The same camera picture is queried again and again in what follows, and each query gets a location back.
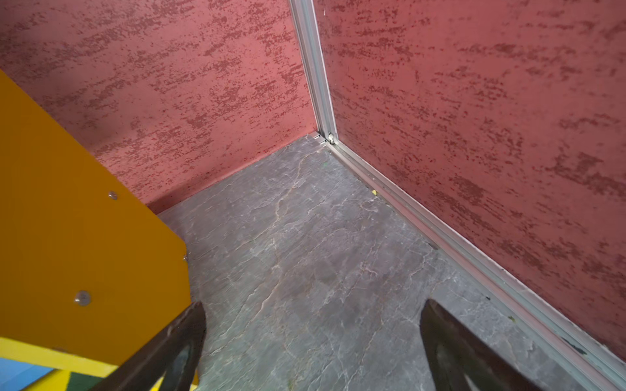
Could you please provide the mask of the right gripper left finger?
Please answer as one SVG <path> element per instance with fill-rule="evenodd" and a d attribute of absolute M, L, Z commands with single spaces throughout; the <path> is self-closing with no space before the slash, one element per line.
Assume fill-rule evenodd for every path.
<path fill-rule="evenodd" d="M 192 303 L 94 390 L 189 390 L 206 335 L 205 310 Z"/>

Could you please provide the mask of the dark green wavy sponge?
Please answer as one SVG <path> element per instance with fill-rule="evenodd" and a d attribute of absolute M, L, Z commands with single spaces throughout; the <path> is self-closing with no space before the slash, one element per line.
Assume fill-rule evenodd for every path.
<path fill-rule="evenodd" d="M 103 379 L 98 376 L 89 376 L 76 372 L 70 374 L 67 391 L 90 391 Z"/>

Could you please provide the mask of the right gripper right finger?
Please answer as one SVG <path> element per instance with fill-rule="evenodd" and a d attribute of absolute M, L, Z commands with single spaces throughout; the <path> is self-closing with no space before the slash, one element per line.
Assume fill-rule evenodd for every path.
<path fill-rule="evenodd" d="M 437 390 L 539 389 L 437 301 L 425 302 L 420 333 Z"/>

